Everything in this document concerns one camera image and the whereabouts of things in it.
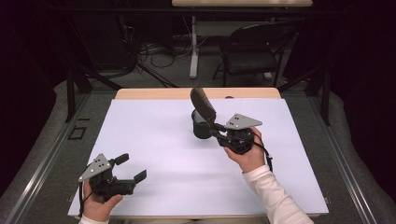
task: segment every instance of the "long sleeve shirt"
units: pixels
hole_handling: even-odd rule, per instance
[[[243,174],[247,184],[260,197],[272,224],[314,223],[280,185],[268,165]]]

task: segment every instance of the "chair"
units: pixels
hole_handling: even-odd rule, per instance
[[[270,72],[276,73],[273,83],[275,87],[285,46],[296,34],[297,26],[289,22],[252,24],[237,29],[220,44],[221,62],[212,79],[216,78],[224,63],[223,87],[226,87],[227,75]]]

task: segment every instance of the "table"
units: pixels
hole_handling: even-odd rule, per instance
[[[277,179],[309,216],[329,212],[289,109],[277,89],[204,90],[217,109],[216,122],[223,123],[234,113],[261,120],[263,125],[258,128],[274,157]],[[88,163],[101,152],[108,159],[127,152],[131,159],[115,167],[113,175],[128,179],[147,169],[148,177],[137,185],[134,195],[124,197],[111,216],[125,219],[265,216],[239,166],[228,159],[216,139],[202,140],[193,135],[190,91],[190,88],[119,90]],[[78,209],[76,194],[68,215],[77,216]]]
[[[312,0],[172,0],[172,5],[174,7],[311,7]],[[214,35],[219,33],[219,29],[224,22],[215,25]],[[246,23],[237,23],[239,27],[247,25]],[[232,26],[231,29],[227,29],[226,33],[221,33],[222,35],[230,34],[231,31],[237,29],[237,26]],[[191,55],[191,68],[190,68],[190,78],[197,78],[198,69],[198,48],[197,48],[197,20],[195,16],[192,16],[191,23],[191,35],[192,35],[192,55]]]

